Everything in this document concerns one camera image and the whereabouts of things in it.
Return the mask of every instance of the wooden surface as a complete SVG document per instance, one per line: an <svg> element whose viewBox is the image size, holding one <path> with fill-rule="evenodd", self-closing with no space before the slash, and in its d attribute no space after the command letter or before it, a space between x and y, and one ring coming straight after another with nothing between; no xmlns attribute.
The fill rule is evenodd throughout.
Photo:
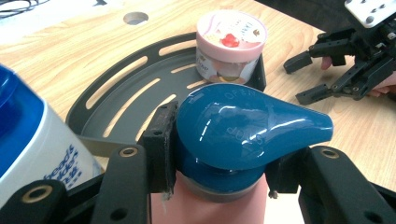
<svg viewBox="0 0 396 224"><path fill-rule="evenodd" d="M347 66L319 69L320 60L289 76L283 63L307 50L319 30L254 1L130 1L123 7L96 7L90 13L0 46L0 63L15 70L65 119L78 96L108 67L125 56L167 37L195 31L208 11L232 8L259 18L269 36L263 50L265 93L298 104L294 95L321 83L331 84ZM136 26L125 14L141 11L148 21ZM328 114L334 123L332 141L363 174L396 190L396 103L386 97L329 98L308 108Z"/></svg>

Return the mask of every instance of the curved slot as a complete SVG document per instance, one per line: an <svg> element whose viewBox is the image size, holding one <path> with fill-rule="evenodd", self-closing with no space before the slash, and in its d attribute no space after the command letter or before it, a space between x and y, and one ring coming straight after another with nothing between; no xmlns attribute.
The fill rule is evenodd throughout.
<svg viewBox="0 0 396 224"><path fill-rule="evenodd" d="M205 85L206 83L207 83L207 81L205 79L202 79L201 81L197 81L197 82L191 83L190 85L187 86L187 89L188 90L194 89L195 87L199 87L199 86Z"/></svg>
<svg viewBox="0 0 396 224"><path fill-rule="evenodd" d="M117 82L119 82L123 77L131 74L135 69L143 66L148 61L148 57L144 56L139 58L138 60L130 63L128 66L122 68L116 75L111 77L105 84L103 84L91 97L87 100L85 107L87 109L91 109L96 102Z"/></svg>
<svg viewBox="0 0 396 224"><path fill-rule="evenodd" d="M137 91L125 104L120 108L120 110L117 112L117 114L113 117L113 119L108 123L105 131L103 132L103 137L108 137L111 133L111 131L114 128L114 125L117 123L117 121L120 119L122 114L125 112L125 110L136 100L144 91L148 90L150 87L154 86L157 82L159 82L161 79L160 78L155 78L154 80L150 81L149 84L144 86L142 89Z"/></svg>
<svg viewBox="0 0 396 224"><path fill-rule="evenodd" d="M172 52L176 52L181 49L187 49L187 48L196 47L196 46L197 46L196 40L189 40L189 41L180 42L180 43L177 43L174 45L170 45L168 47L161 48L158 51L158 54L160 56L163 56L163 55L166 55L166 54L169 54Z"/></svg>
<svg viewBox="0 0 396 224"><path fill-rule="evenodd" d="M174 70L171 71L171 73L172 74L176 74L178 72L181 72L183 70L189 69L191 67L195 67L195 63L191 63L191 64L187 64L187 65L181 66L179 68L175 68Z"/></svg>
<svg viewBox="0 0 396 224"><path fill-rule="evenodd" d="M145 131L147 129L147 127L149 126L149 122L151 121L152 117L154 116L155 111L157 110L157 108L160 107L161 105L164 105L164 104L167 104L167 103L171 102L175 98L176 98L175 94L172 94L172 95L168 96L166 99L164 99L162 102L160 102L160 104L157 105L153 111L151 111L151 113L146 118L145 122L143 122L142 127L140 127L139 132L137 132L137 135L136 135L136 137L134 139L136 142L139 140L139 138L142 135L143 131Z"/></svg>

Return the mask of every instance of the blue lid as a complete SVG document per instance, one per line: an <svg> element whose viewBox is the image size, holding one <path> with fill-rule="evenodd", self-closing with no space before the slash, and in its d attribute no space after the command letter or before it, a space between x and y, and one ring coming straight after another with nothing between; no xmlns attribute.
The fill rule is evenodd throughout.
<svg viewBox="0 0 396 224"><path fill-rule="evenodd" d="M43 102L0 64L0 177L34 136L43 110Z"/></svg>

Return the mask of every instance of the pink jar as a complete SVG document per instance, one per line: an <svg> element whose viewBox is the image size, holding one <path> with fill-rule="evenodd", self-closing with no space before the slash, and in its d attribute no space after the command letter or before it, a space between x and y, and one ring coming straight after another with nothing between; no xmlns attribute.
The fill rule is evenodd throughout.
<svg viewBox="0 0 396 224"><path fill-rule="evenodd" d="M245 84L266 38L265 26L245 12L218 10L205 14L197 23L197 70L211 82Z"/></svg>

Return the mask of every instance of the screw hole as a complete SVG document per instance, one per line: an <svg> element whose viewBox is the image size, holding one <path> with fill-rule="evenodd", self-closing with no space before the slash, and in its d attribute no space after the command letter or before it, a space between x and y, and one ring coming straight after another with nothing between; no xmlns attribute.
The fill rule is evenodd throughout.
<svg viewBox="0 0 396 224"><path fill-rule="evenodd" d="M126 217L128 210L125 208L119 208L111 213L110 218L114 221L120 221Z"/></svg>
<svg viewBox="0 0 396 224"><path fill-rule="evenodd" d="M30 189L22 196L22 201L24 203L37 203L45 198L47 198L52 193L52 186L42 185Z"/></svg>
<svg viewBox="0 0 396 224"><path fill-rule="evenodd" d="M338 159L340 155L337 152L330 150L330 149L322 149L321 153L323 156L330 158L330 159Z"/></svg>
<svg viewBox="0 0 396 224"><path fill-rule="evenodd" d="M127 147L120 151L120 156L122 157L132 157L137 154L137 148Z"/></svg>

